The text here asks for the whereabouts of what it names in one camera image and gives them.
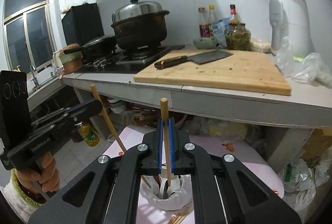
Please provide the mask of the person left hand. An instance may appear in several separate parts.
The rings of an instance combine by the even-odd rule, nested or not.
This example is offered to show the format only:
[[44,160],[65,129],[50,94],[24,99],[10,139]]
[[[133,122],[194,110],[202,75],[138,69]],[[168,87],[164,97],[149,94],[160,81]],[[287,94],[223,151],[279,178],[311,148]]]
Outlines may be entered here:
[[39,194],[40,191],[33,185],[38,182],[41,185],[43,192],[54,192],[60,188],[59,172],[56,168],[56,161],[51,152],[46,152],[41,161],[42,172],[38,173],[30,168],[18,171],[15,169],[15,175],[21,185],[34,194]]

